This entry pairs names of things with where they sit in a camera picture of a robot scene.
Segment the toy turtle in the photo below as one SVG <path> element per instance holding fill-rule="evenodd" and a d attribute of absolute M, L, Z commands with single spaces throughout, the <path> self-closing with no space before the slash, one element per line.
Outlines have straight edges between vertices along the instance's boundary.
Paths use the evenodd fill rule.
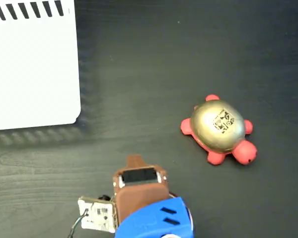
<path fill-rule="evenodd" d="M 181 131 L 209 153 L 208 162 L 213 165 L 221 164 L 230 153 L 243 165 L 256 158 L 256 147 L 245 140 L 253 124 L 217 95 L 208 95 L 203 104 L 195 106 L 191 118 L 182 121 Z"/>

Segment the white cardboard box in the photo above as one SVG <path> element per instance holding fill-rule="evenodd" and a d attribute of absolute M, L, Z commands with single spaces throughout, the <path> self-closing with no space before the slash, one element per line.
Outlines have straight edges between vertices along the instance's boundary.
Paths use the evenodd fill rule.
<path fill-rule="evenodd" d="M 0 0 L 0 130 L 79 114 L 74 0 Z"/>

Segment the blue 3d printed part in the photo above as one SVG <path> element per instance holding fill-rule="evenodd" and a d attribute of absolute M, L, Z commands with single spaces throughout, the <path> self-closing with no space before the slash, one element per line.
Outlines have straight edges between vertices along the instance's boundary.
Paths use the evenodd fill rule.
<path fill-rule="evenodd" d="M 192 224 L 185 203 L 176 197 L 153 203 L 128 216 L 118 227 L 115 238 L 161 238 L 168 234 L 193 238 Z"/>

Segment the turtle shell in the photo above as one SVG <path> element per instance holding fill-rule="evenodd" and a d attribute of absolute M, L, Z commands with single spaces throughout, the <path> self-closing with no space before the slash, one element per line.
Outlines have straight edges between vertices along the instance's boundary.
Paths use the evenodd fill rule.
<path fill-rule="evenodd" d="M 212 151 L 229 153 L 245 137 L 245 124 L 241 114 L 222 100 L 199 105 L 191 116 L 195 136 Z"/>

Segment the black table surface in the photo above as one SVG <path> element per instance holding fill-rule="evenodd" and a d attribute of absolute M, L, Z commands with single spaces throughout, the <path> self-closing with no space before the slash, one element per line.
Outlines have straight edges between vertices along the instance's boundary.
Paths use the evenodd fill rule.
<path fill-rule="evenodd" d="M 76 18 L 81 116 L 0 131 L 0 238 L 67 237 L 135 153 L 168 171 L 195 237 L 298 238 L 298 0 L 78 0 Z M 208 94 L 254 123 L 251 165 L 212 166 L 182 135 Z"/>

